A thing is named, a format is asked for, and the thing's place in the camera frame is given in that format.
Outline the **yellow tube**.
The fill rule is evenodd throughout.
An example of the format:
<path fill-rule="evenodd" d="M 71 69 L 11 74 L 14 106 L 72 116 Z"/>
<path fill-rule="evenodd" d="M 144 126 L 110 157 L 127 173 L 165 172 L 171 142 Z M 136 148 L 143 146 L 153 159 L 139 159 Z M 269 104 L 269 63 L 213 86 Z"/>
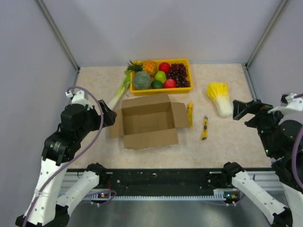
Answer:
<path fill-rule="evenodd" d="M 190 127 L 192 128 L 193 127 L 193 103 L 188 103 L 187 116 L 188 116 Z"/>

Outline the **yellow utility knife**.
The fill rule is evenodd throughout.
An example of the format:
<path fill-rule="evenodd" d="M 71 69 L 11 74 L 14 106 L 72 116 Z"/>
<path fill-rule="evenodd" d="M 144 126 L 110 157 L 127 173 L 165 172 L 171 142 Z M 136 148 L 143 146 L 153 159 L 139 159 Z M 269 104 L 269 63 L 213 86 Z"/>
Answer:
<path fill-rule="evenodd" d="M 207 136 L 208 136 L 208 117 L 205 116 L 203 121 L 203 131 L 201 134 L 201 140 L 206 140 Z"/>

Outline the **brown cardboard express box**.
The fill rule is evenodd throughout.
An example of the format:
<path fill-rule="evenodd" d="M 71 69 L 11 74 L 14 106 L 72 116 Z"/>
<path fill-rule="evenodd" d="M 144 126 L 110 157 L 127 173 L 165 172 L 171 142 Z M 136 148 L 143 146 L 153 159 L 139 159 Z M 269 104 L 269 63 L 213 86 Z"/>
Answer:
<path fill-rule="evenodd" d="M 122 101 L 109 138 L 123 137 L 125 149 L 148 149 L 178 144 L 178 129 L 189 128 L 184 103 L 172 102 L 167 94 Z"/>

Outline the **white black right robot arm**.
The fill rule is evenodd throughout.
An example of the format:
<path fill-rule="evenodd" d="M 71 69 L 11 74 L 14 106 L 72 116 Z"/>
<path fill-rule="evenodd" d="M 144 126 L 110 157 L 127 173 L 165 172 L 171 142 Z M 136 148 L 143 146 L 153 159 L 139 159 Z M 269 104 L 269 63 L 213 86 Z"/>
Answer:
<path fill-rule="evenodd" d="M 283 96 L 277 107 L 258 99 L 247 103 L 233 101 L 234 120 L 253 115 L 244 124 L 257 129 L 272 169 L 252 177 L 238 163 L 228 162 L 223 166 L 221 182 L 245 194 L 272 227 L 303 225 L 303 125 L 282 120 L 302 110 L 303 100 L 296 94 Z"/>

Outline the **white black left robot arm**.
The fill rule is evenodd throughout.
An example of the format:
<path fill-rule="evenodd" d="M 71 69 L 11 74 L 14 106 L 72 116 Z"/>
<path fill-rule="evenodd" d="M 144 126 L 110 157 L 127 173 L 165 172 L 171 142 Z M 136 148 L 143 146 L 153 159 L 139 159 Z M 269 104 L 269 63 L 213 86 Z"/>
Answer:
<path fill-rule="evenodd" d="M 59 196 L 63 177 L 70 163 L 77 158 L 81 142 L 92 131 L 100 133 L 115 123 L 115 101 L 99 100 L 102 114 L 88 100 L 72 102 L 61 113 L 57 130 L 44 142 L 40 176 L 25 214 L 18 216 L 18 227 L 65 227 L 75 207 L 95 187 L 109 185 L 107 170 L 90 164 L 83 176 L 65 195 Z"/>

